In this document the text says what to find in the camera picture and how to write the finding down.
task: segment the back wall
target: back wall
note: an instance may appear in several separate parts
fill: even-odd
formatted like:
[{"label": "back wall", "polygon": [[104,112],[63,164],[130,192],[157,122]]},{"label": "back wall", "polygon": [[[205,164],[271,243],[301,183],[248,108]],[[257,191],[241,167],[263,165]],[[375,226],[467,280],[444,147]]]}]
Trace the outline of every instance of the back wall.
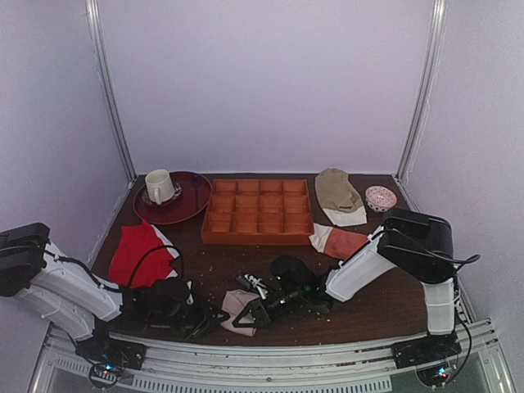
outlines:
[{"label": "back wall", "polygon": [[101,0],[137,171],[395,173],[432,6]]}]

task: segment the white mug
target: white mug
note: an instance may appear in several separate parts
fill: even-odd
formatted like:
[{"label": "white mug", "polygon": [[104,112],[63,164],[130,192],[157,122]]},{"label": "white mug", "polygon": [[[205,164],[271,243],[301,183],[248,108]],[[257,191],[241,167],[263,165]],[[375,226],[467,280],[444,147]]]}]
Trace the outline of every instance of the white mug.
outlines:
[{"label": "white mug", "polygon": [[152,202],[161,205],[174,196],[173,182],[165,169],[153,170],[146,176],[147,195]]}]

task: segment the red plate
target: red plate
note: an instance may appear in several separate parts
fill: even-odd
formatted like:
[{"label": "red plate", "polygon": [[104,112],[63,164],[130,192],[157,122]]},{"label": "red plate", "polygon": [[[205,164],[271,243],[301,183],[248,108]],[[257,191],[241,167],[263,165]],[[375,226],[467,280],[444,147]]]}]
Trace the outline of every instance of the red plate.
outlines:
[{"label": "red plate", "polygon": [[[182,195],[173,203],[167,206],[146,206],[142,201],[145,185],[140,187],[134,196],[133,208],[135,214],[150,224],[168,225],[181,223],[198,215],[210,202],[211,183],[207,178],[194,172],[172,172],[170,175],[171,179],[182,187]],[[198,187],[192,186],[192,179],[195,176],[200,179],[200,186]]]}]

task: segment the lavender wall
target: lavender wall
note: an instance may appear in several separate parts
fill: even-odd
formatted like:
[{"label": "lavender wall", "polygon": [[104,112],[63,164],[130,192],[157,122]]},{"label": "lavender wall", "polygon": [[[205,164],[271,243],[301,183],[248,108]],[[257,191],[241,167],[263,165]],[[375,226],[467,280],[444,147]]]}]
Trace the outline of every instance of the lavender wall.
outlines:
[{"label": "lavender wall", "polygon": [[431,0],[101,0],[140,173],[396,171]]},{"label": "lavender wall", "polygon": [[524,391],[524,2],[450,2],[440,69],[407,187],[453,224],[480,318],[492,317]]},{"label": "lavender wall", "polygon": [[[88,260],[126,178],[98,83],[83,0],[0,12],[0,231],[46,223]],[[0,391],[26,392],[47,324],[0,299]]]}]

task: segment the orange compartment tray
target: orange compartment tray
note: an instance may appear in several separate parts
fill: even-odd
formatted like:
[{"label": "orange compartment tray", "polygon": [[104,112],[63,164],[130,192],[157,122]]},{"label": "orange compartment tray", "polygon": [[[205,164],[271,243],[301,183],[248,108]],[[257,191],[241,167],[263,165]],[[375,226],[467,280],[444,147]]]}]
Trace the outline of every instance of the orange compartment tray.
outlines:
[{"label": "orange compartment tray", "polygon": [[313,216],[305,180],[215,180],[205,244],[309,245]]}]

